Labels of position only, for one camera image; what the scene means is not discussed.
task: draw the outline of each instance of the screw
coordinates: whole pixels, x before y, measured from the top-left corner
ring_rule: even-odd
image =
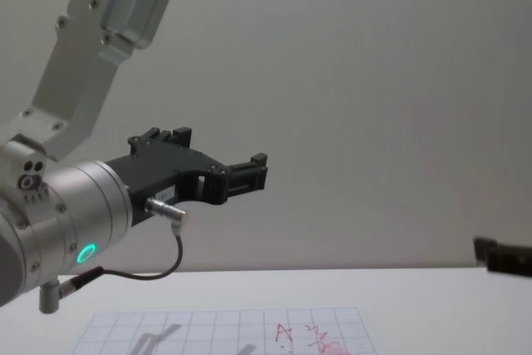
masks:
[[[58,205],[56,205],[56,211],[59,214],[64,214],[65,212],[67,212],[67,206],[62,203],[59,203]]]
[[[89,8],[92,10],[97,9],[98,6],[100,6],[100,0],[91,0],[91,2],[89,3]]]
[[[33,186],[33,178],[31,176],[23,176],[19,181],[18,187],[22,190],[29,190]]]
[[[101,43],[104,45],[108,45],[110,41],[111,41],[111,35],[104,35],[103,38],[101,39]]]
[[[56,22],[56,27],[61,29],[64,28],[67,24],[67,18],[65,16],[59,16]]]

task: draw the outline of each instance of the cylindrical joint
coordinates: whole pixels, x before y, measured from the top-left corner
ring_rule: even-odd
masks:
[[[59,280],[44,283],[39,292],[39,309],[42,313],[55,313],[59,309]]]
[[[145,209],[153,215],[164,216],[172,221],[172,231],[179,235],[181,226],[187,221],[189,215],[186,211],[180,210],[173,205],[168,205],[163,201],[150,198],[146,201]]]
[[[31,195],[0,187],[0,275],[9,276],[0,306],[85,263],[131,227],[129,194],[107,165],[82,162],[44,181]],[[46,287],[42,295],[50,300]]]

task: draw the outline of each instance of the green led ring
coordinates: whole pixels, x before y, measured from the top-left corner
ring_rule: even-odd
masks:
[[[79,264],[83,264],[84,262],[88,261],[92,257],[92,255],[94,255],[95,253],[96,253],[96,244],[94,243],[88,244],[77,255],[77,262]]]

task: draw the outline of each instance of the gray wall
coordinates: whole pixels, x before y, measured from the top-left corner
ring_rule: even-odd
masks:
[[[1,122],[67,1],[0,0]],[[183,205],[184,269],[470,265],[475,234],[532,243],[531,28],[531,0],[171,0],[69,161],[151,126],[267,152],[265,192]],[[153,219],[98,262],[158,270],[174,244]]]

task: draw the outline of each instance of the red handwriting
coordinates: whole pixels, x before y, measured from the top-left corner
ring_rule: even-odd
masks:
[[[282,324],[277,325],[277,335],[275,336],[275,342],[279,340],[279,334],[286,334],[288,340],[292,341],[292,329],[286,329]]]
[[[349,355],[347,351],[342,348],[342,344],[336,341],[326,343],[325,340],[328,332],[320,332],[318,325],[307,325],[307,330],[309,332],[314,332],[317,339],[315,343],[309,344],[308,346],[318,345],[320,355]]]

